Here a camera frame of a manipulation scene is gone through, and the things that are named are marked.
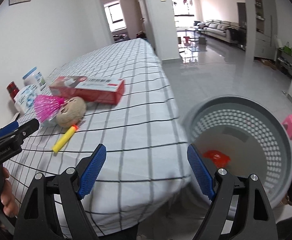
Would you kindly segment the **person's left hand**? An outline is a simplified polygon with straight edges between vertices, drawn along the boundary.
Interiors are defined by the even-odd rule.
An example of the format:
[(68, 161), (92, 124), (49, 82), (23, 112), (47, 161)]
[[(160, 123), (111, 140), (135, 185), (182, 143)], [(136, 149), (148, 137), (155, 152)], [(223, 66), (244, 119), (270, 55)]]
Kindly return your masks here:
[(19, 212), (17, 203), (15, 202), (15, 196), (12, 192), (12, 185), (8, 178), (10, 177), (9, 171), (4, 167), (2, 173), (5, 178), (3, 191), (1, 193), (1, 203), (4, 205), (4, 214), (8, 217), (15, 217)]

